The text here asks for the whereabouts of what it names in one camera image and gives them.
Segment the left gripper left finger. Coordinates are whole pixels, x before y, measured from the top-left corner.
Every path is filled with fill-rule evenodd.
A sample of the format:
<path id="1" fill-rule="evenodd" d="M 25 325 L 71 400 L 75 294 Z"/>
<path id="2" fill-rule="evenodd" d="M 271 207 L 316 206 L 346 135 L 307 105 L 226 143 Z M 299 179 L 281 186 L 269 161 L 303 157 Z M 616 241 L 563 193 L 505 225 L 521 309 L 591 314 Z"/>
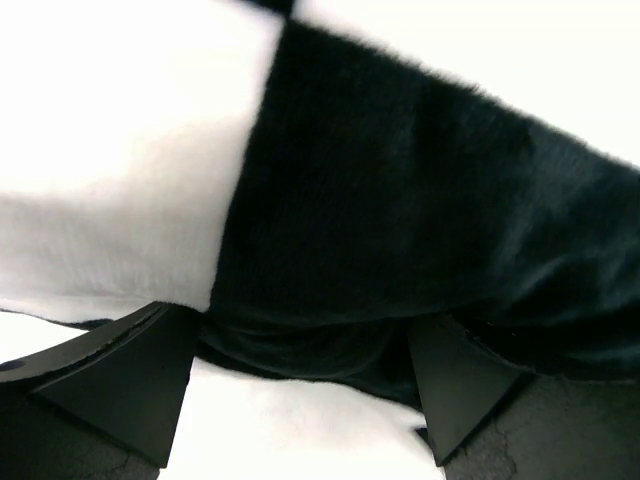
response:
<path id="1" fill-rule="evenodd" d="M 154 303 L 2 363 L 2 468 L 166 468 L 199 331 Z"/>

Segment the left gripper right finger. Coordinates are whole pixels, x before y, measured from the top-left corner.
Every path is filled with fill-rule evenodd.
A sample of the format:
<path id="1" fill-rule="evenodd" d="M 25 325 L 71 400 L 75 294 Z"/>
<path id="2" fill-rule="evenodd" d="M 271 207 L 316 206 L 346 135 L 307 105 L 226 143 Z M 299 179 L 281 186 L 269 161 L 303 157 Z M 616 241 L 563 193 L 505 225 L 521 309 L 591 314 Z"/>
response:
<path id="1" fill-rule="evenodd" d="M 494 419 L 531 375 L 497 359 L 448 315 L 415 319 L 408 345 L 426 420 L 425 442 L 438 465 Z"/>

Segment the black white checkered pillowcase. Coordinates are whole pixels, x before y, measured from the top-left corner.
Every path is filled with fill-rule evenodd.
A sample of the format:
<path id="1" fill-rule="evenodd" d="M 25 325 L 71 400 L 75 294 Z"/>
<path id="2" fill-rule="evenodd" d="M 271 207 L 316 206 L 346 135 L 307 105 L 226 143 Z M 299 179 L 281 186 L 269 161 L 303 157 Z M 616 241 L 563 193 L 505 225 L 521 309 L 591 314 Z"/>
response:
<path id="1" fill-rule="evenodd" d="M 412 319 L 639 380 L 639 171 L 400 56 L 365 1 L 5 1 L 1 307 L 420 405 Z"/>

